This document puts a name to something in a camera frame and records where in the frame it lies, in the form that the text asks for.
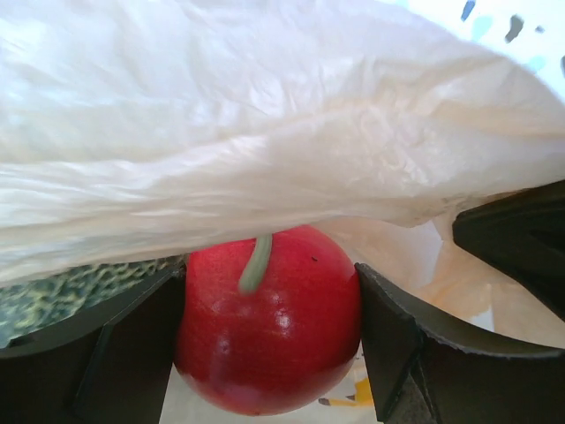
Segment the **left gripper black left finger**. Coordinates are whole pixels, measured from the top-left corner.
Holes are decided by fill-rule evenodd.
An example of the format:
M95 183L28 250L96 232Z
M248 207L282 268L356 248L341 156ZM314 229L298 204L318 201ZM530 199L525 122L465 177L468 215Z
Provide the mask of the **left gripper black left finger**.
M158 422L184 302L175 265L16 338L1 351L1 421Z

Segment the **red apple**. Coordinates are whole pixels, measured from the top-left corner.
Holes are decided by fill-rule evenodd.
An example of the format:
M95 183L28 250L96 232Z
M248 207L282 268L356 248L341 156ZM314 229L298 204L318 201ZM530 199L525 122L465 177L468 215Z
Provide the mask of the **red apple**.
M349 256L309 225L277 232L258 290L239 278L255 243L191 253L174 364L207 402L232 413L275 415L337 385L358 351L361 295Z

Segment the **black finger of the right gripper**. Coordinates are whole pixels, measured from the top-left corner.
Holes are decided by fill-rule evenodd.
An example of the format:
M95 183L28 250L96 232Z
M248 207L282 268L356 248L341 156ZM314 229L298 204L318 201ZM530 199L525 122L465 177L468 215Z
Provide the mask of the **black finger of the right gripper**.
M457 246L513 278L564 318L564 182L535 187L459 214Z

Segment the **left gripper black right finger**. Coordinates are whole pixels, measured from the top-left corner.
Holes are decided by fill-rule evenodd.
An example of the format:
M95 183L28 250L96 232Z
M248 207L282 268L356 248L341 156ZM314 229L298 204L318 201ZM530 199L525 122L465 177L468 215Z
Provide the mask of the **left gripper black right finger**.
M357 264L382 423L562 423L564 351L481 329Z

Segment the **green netted melon half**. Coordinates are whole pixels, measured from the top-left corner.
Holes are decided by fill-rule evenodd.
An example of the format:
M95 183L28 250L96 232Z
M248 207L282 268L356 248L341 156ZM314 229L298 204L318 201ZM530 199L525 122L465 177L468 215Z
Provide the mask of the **green netted melon half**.
M69 318L183 262L183 255L150 261L86 265L1 289L1 346Z

